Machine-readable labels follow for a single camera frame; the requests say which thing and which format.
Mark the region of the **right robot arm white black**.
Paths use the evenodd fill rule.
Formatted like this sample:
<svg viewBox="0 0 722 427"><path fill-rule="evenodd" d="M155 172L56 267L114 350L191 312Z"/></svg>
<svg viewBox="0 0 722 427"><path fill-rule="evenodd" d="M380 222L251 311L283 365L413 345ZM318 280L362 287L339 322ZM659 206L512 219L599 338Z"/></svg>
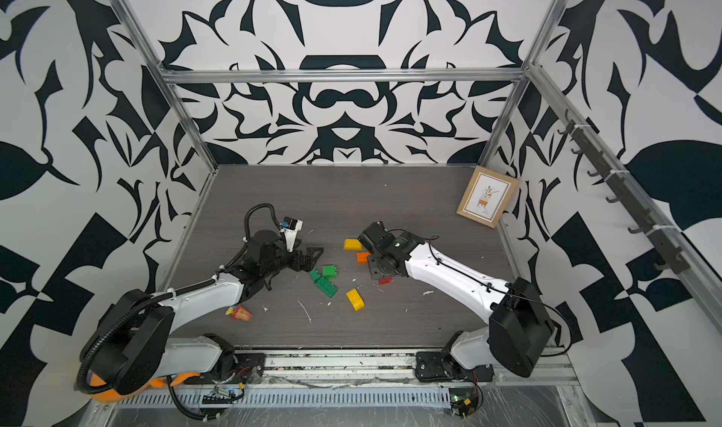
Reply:
<svg viewBox="0 0 722 427"><path fill-rule="evenodd" d="M541 301L536 287L523 278L507 282L455 261L434 246L435 237L373 222L358 240L370 254L374 280L404 277L424 282L464 305L484 326L455 332L439 352L416 355L415 376L423 383L489 382L494 367L528 378L546 352L560 310Z"/></svg>

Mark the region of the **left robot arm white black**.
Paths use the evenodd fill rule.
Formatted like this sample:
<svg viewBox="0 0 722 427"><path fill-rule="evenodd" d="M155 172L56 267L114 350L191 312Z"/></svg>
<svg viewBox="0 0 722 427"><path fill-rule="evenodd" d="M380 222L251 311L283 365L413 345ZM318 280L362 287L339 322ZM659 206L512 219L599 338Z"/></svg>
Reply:
<svg viewBox="0 0 722 427"><path fill-rule="evenodd" d="M206 374L223 364L231 347L214 335L173 339L172 333L211 312L242 304L269 289L281 271L311 272L319 247L300 248L291 231L261 230L210 278L154 294L132 290L112 305L83 347L74 388L86 395L131 396L159 377Z"/></svg>

